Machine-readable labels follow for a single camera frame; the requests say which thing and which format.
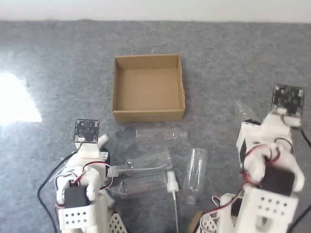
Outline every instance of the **clear plastic bottle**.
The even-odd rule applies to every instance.
[[[260,119],[256,115],[255,111],[250,106],[241,102],[240,100],[236,100],[235,102],[235,116],[236,121],[239,124],[241,124],[241,122],[246,120],[253,120],[260,122]]]
[[[188,138],[188,132],[179,128],[151,128],[137,129],[136,139],[141,143],[161,143],[170,141],[177,143],[183,138]]]
[[[129,176],[135,174],[147,174],[172,169],[172,158],[168,149],[159,150],[150,154],[143,155],[138,158],[128,159],[124,164],[112,166],[112,171],[108,173],[110,176],[119,176],[126,173]]]
[[[184,181],[184,193],[188,204],[195,204],[205,185],[207,168],[207,151],[193,148]]]
[[[113,196],[118,195],[122,198],[139,197],[146,192],[166,191],[166,174],[162,171],[146,176],[125,178],[109,190]]]

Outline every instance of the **white wall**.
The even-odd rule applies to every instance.
[[[0,0],[0,20],[311,22],[311,0]]]

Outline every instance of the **open cardboard box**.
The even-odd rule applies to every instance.
[[[178,54],[117,56],[112,108],[118,122],[181,120],[185,93]]]

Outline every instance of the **circuit board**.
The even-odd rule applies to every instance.
[[[273,89],[271,113],[301,117],[304,90],[297,86],[276,85]]]
[[[99,120],[77,119],[74,129],[74,142],[97,143]]]

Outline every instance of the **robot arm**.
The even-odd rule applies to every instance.
[[[291,127],[301,124],[302,105],[302,88],[278,85],[263,123],[241,123],[236,145],[249,183],[243,186],[237,215],[231,205],[218,211],[218,233],[286,233],[298,204],[296,192],[305,182],[291,139]],[[233,196],[223,195],[220,205]]]
[[[76,146],[83,144],[55,177],[56,206],[63,233],[80,233],[81,229],[86,233],[109,232],[107,211],[111,200],[107,192],[100,191],[107,179],[106,166],[96,164],[107,160],[107,153],[100,152],[100,148],[109,138],[98,138],[98,128],[98,120],[77,120]]]

